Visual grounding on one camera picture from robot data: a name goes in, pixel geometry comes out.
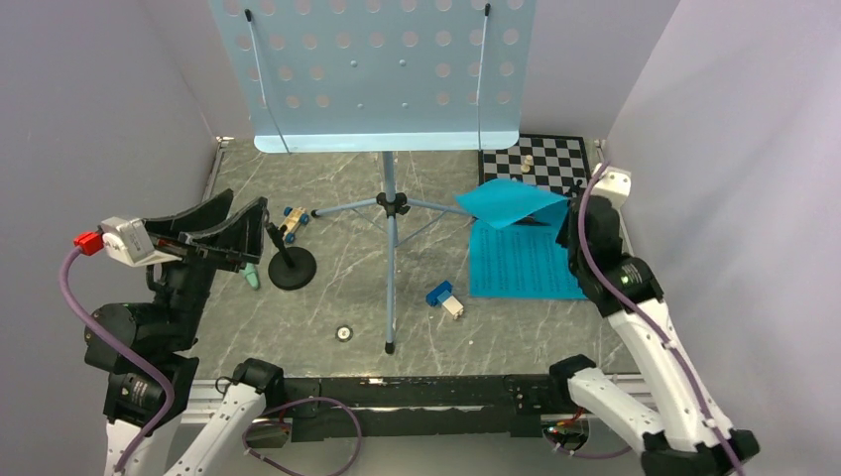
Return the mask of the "blue sheet music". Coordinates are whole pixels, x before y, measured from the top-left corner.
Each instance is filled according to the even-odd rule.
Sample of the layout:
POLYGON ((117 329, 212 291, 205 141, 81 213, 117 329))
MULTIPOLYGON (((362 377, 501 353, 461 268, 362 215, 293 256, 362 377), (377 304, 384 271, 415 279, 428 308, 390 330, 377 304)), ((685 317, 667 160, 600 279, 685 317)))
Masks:
POLYGON ((475 222, 468 245, 469 293, 477 298, 584 300, 556 235, 551 226, 497 229, 475 222))
POLYGON ((478 220, 502 229, 515 224, 558 226, 569 198, 521 181, 495 178, 457 194, 455 200, 478 220))

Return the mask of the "green toy microphone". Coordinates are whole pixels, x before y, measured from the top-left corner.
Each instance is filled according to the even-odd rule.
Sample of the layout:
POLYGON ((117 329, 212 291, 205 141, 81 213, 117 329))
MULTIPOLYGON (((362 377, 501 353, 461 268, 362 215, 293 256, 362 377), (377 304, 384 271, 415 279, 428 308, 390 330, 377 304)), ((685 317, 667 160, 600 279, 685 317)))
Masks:
POLYGON ((258 291, 261 288, 259 273, 257 267, 254 264, 247 263, 244 266, 244 268, 239 272, 239 274, 252 290, 258 291))

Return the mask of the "black microphone stand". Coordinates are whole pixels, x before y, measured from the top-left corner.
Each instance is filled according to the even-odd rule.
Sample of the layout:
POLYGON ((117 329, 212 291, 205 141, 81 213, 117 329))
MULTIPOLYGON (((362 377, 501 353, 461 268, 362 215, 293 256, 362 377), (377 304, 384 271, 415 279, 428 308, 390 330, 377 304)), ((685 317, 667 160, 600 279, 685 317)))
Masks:
POLYGON ((277 248, 268 266, 271 283, 283 291, 295 291, 305 287, 314 278, 317 263, 305 248, 288 247, 285 241, 287 227, 278 227, 272 222, 266 224, 267 233, 277 248))

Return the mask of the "light blue music stand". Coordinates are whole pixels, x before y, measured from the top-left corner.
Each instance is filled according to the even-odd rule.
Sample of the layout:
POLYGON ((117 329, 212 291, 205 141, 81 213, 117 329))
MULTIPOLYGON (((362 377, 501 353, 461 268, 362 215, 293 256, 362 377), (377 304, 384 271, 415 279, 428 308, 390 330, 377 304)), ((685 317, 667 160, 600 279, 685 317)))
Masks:
POLYGON ((416 201, 404 151, 494 151, 520 136, 533 1, 213 1, 268 154, 375 152, 390 251, 416 201))

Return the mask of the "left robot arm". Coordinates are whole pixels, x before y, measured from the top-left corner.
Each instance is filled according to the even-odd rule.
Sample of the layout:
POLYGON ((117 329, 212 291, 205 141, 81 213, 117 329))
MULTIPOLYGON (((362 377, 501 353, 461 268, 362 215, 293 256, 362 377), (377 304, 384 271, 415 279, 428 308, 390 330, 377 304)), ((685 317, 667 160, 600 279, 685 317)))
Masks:
POLYGON ((109 303, 83 311, 85 363, 105 371, 109 475, 209 475, 235 436, 285 402, 281 368, 239 364, 219 410, 174 463, 167 457, 187 407, 198 359, 189 355, 215 275, 258 264, 272 234, 268 201, 232 210, 225 190, 160 218, 111 217, 77 237, 74 256, 104 252, 146 272, 149 302, 109 303))

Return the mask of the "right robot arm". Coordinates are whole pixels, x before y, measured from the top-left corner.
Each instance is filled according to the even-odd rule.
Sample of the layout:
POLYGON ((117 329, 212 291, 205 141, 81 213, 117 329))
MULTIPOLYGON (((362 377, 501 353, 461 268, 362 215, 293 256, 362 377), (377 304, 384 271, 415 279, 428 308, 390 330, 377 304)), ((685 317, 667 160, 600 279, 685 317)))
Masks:
POLYGON ((579 407, 599 417, 647 475, 741 475, 760 445, 751 431, 733 426, 696 375, 651 268, 623 251, 624 200, 582 191, 568 201, 557 242, 585 296, 629 349, 657 407, 641 404, 583 355, 549 367, 548 401, 560 412, 579 407))

